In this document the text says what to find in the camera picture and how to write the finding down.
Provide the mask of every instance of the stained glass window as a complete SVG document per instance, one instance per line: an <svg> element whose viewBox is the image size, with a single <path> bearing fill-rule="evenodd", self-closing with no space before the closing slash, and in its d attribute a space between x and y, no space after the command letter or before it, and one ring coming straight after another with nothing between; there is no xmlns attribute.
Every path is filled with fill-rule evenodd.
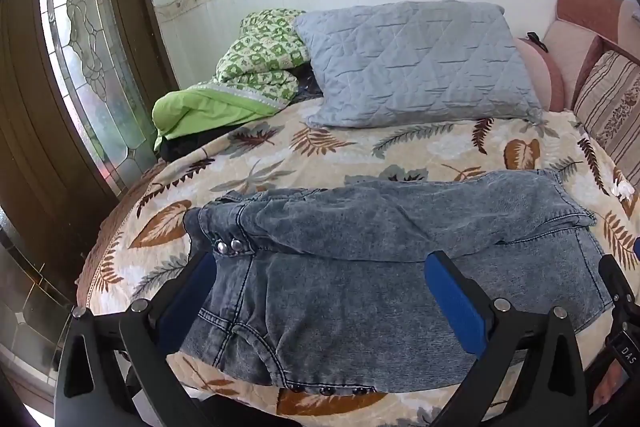
<svg viewBox="0 0 640 427"><path fill-rule="evenodd" d="M121 196L156 163L156 129L127 63L110 0L40 0L66 109L102 177Z"/></svg>

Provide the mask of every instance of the bedspread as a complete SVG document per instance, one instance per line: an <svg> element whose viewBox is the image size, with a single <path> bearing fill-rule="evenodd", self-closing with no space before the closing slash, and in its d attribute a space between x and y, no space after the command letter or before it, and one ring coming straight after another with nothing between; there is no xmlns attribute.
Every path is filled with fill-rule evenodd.
<svg viewBox="0 0 640 427"><path fill-rule="evenodd" d="M92 311L122 311L132 299L152 296L175 277L189 251L182 216L229 190L331 188L358 176L465 180L505 168L558 170L572 198L596 214L592 232L604 251L614 254L638 293L638 195L620 195L622 173L572 112L546 112L539 125L487 118L376 129L309 128L302 122L320 103L288 107L169 165L111 239L90 287L87 304ZM609 328L610 314L605 313L578 334L584 363L593 360ZM309 427L428 425L455 390L324 397L238 381L183 353L168 361L184 384L293 417ZM518 370L510 369L493 412L513 388Z"/></svg>

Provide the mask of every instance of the gray pillow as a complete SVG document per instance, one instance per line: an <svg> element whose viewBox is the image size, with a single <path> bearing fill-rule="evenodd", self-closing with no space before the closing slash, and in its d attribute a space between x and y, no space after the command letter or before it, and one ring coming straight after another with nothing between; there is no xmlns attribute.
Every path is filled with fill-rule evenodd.
<svg viewBox="0 0 640 427"><path fill-rule="evenodd" d="M540 102L503 12L495 4L445 0L300 15L294 28L324 93L307 123L540 122Z"/></svg>

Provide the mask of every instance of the jeans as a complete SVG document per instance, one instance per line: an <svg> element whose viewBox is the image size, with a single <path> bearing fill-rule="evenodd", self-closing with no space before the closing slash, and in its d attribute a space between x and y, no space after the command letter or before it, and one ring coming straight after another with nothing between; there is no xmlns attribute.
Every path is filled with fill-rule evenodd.
<svg viewBox="0 0 640 427"><path fill-rule="evenodd" d="M610 304L593 214L550 171L230 192L184 225L191 255L212 252L218 275L182 350L260 385L359 394L460 383L474 357L424 282L434 250L491 298L564 307L577 331Z"/></svg>

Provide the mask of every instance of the pillow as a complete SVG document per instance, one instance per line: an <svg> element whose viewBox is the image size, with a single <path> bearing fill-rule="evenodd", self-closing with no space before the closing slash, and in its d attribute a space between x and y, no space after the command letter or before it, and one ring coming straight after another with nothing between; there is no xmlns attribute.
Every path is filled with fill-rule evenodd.
<svg viewBox="0 0 640 427"><path fill-rule="evenodd" d="M324 93L309 126L524 118L542 109L501 7L401 2L302 14Z"/></svg>
<svg viewBox="0 0 640 427"><path fill-rule="evenodd" d="M640 190L640 66L613 50L591 71L574 113Z"/></svg>
<svg viewBox="0 0 640 427"><path fill-rule="evenodd" d="M562 112L564 109L564 84L562 73L550 54L529 39L517 39L527 73L533 83L540 105L545 111Z"/></svg>
<svg viewBox="0 0 640 427"><path fill-rule="evenodd" d="M580 88L604 53L604 42L590 30L554 21L546 32L544 43L562 74L564 107L572 109Z"/></svg>
<svg viewBox="0 0 640 427"><path fill-rule="evenodd" d="M301 13L301 10L263 10L242 19L241 37L220 58L217 78L229 80L247 73L290 70L308 62L308 51L291 26Z"/></svg>
<svg viewBox="0 0 640 427"><path fill-rule="evenodd" d="M640 64L640 25L633 14L638 4L629 0L558 0L558 19L596 32L610 49Z"/></svg>

